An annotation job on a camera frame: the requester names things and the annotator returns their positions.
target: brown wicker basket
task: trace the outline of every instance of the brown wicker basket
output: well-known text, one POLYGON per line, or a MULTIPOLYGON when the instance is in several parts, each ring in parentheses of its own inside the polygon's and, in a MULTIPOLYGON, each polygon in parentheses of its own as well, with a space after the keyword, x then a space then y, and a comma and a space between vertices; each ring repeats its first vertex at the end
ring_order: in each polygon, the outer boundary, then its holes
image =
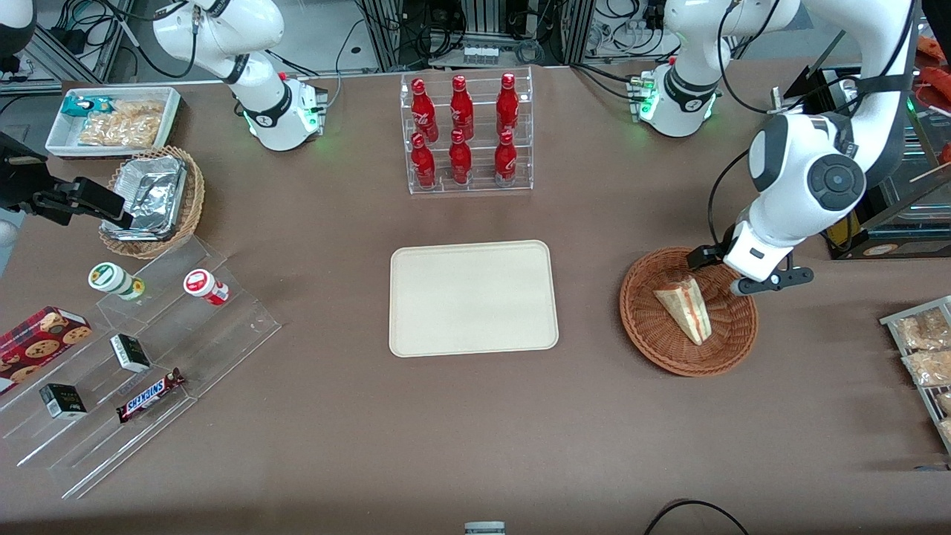
POLYGON ((661 248, 631 266, 621 285, 621 321, 634 345, 655 364, 679 375, 706 377, 740 364, 753 348, 759 315, 752 297, 733 295, 739 275, 727 266, 690 271, 689 248, 661 248), (707 303, 712 333, 695 345, 653 291, 692 276, 707 303))
MULTIPOLYGON (((198 226, 199 219, 202 218, 202 203, 204 202, 204 178, 202 170, 195 164, 195 160, 184 150, 176 147, 162 147, 161 149, 150 150, 142 154, 132 156, 135 159, 158 158, 160 156, 175 156, 188 164, 188 176, 185 179, 185 190, 182 195, 182 208, 179 211, 178 229, 171 239, 164 242, 120 242, 106 236, 101 230, 99 238, 106 244, 112 252, 124 256, 134 256, 141 260, 151 260, 162 254, 167 249, 190 236, 195 227, 198 226)), ((109 180, 109 188, 115 188, 116 179, 119 177, 119 170, 112 173, 109 180)))

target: acrylic display stand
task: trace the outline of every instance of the acrylic display stand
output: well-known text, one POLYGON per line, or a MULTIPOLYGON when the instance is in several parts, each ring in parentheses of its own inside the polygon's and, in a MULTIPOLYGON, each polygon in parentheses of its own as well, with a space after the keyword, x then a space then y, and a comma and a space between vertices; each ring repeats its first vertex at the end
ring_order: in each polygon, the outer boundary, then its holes
POLYGON ((530 69, 479 69, 466 70, 466 86, 473 97, 475 108, 475 136, 469 140, 473 154, 473 178, 467 186, 460 186, 453 180, 449 162, 449 147, 452 145, 450 134, 453 131, 452 115, 449 103, 453 98, 453 73, 441 71, 403 74, 400 92, 400 116, 403 122, 403 150, 406 153, 406 175, 410 193, 506 193, 532 189, 534 185, 534 129, 532 116, 532 71, 530 69), (502 74, 515 75, 515 92, 518 93, 518 126, 513 132, 513 144, 518 151, 515 160, 514 183, 508 188, 500 188, 495 183, 495 148, 498 147, 498 132, 495 129, 495 100, 501 90, 502 74), (410 152, 413 146, 410 136, 416 131, 413 123, 413 92, 410 82, 421 78, 426 83, 426 92, 436 106, 436 124, 439 138, 429 145, 436 159, 436 187, 423 189, 413 171, 410 152))
POLYGON ((142 296, 102 299, 85 314, 92 335, 0 396, 0 432, 17 464, 47 468, 63 498, 83 496, 277 332, 281 325, 241 288, 224 260, 196 237, 166 251, 136 273, 146 283, 142 296), (194 268, 228 285, 224 305, 184 293, 182 281, 194 268), (149 371, 119 366, 109 343, 118 332, 139 339, 149 371), (174 367, 186 382, 120 424, 116 407, 174 367), (39 394, 47 383, 75 386, 88 414, 75 421, 50 418, 39 394))

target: small bottle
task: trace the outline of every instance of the small bottle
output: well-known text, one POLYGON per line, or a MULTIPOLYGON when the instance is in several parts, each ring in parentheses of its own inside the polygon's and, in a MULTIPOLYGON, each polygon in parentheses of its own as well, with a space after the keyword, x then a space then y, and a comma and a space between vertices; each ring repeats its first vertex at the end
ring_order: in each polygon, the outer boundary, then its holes
POLYGON ((502 74, 502 91, 495 101, 495 129, 498 135, 505 130, 515 131, 518 126, 518 94, 515 93, 515 75, 502 74))
POLYGON ((426 140, 419 132, 413 132, 413 151, 410 159, 413 160, 413 172, 417 176, 419 187, 432 189, 436 187, 436 160, 433 153, 426 147, 426 140))
POLYGON ((453 128, 462 130, 466 141, 476 135, 476 115, 473 111, 473 97, 466 89, 466 77, 453 76, 453 100, 449 103, 453 114, 453 128))
POLYGON ((88 281, 94 289, 118 295, 126 301, 132 301, 146 291, 146 283, 142 279, 129 275, 111 262, 97 264, 89 272, 88 281))
POLYGON ((449 147, 449 160, 453 164, 453 180, 460 186, 468 186, 473 179, 473 153, 466 143, 461 129, 453 130, 453 145, 449 147))
POLYGON ((439 127, 436 126, 436 107, 433 99, 426 94, 426 84, 419 78, 413 80, 413 122, 417 131, 426 136, 428 143, 435 143, 439 139, 439 127))
POLYGON ((505 130, 498 136, 495 148, 495 184, 508 188, 515 182, 515 158, 518 152, 512 145, 512 131, 505 130))
POLYGON ((215 279, 207 269, 192 269, 182 282, 185 293, 201 297, 215 307, 224 305, 231 295, 228 285, 215 279))

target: coca-cola bottle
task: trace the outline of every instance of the coca-cola bottle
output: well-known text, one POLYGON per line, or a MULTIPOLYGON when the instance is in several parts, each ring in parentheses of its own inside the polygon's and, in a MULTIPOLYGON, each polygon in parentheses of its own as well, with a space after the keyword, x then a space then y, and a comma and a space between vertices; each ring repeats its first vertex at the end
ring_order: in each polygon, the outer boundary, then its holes
POLYGON ((502 74, 502 91, 495 101, 495 129, 502 135, 506 129, 515 131, 518 126, 518 94, 515 93, 515 75, 502 74))
POLYGON ((449 160, 453 164, 453 180, 460 186, 466 186, 473 178, 473 153, 466 144, 466 136, 461 129, 453 130, 453 145, 449 147, 449 160))
POLYGON ((435 143, 439 139, 439 127, 436 126, 436 107, 433 99, 426 94, 426 84, 419 78, 413 80, 413 122, 417 131, 426 136, 426 141, 435 143))
POLYGON ((436 160, 433 153, 426 147, 426 140, 419 132, 413 132, 413 151, 410 159, 413 160, 413 171, 416 173, 419 187, 432 189, 436 187, 436 160))
POLYGON ((508 188, 515 182, 515 158, 518 152, 512 145, 512 131, 505 130, 498 136, 495 148, 495 183, 500 188, 508 188))
POLYGON ((449 103, 453 114, 453 128, 462 130, 466 140, 476 135, 476 117, 473 112, 473 97, 466 90, 466 77, 453 76, 453 100, 449 103))

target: cookie box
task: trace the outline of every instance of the cookie box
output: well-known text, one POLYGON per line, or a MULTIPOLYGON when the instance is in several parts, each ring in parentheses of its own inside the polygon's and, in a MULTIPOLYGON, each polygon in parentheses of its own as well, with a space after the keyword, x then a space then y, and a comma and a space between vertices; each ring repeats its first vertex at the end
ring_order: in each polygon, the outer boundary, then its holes
POLYGON ((91 332, 82 316, 45 307, 0 336, 0 394, 23 383, 91 332))

